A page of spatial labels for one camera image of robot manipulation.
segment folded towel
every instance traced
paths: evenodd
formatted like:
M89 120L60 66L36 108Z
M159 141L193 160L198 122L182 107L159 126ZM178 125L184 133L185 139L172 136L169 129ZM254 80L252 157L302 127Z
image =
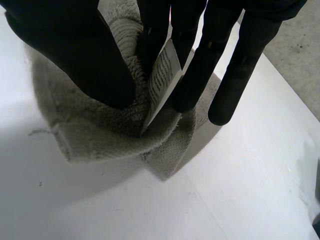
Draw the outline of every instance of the folded towel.
M175 112L168 102L148 130L137 137L150 107L148 87L135 56L137 36L143 28L138 5L135 0L122 0L106 5L100 12L136 82L136 100L125 110L95 101L51 61L26 47L40 111L70 163L141 156L163 176L170 177L186 163L184 155L196 130L208 121L207 112L220 80L212 75L189 114Z

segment black glove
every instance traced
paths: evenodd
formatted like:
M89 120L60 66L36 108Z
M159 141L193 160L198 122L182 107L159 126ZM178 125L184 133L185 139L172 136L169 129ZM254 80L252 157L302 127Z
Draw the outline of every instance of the black glove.
M185 113L196 106L225 50L232 27L244 8L246 12L238 43L208 112L213 124L227 124L264 48L276 36L282 21L294 17L305 2L306 0L209 0L199 47L173 92L174 108Z
M98 0L0 0L12 30L59 68L88 96L123 109L135 83Z

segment white table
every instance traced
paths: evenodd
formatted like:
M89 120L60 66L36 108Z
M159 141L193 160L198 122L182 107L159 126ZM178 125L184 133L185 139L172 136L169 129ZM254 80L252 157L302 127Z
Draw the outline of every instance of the white table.
M0 35L2 240L318 239L320 123L265 56L232 121L162 182L137 159L70 165L52 135L28 136L48 126L23 43L3 14Z

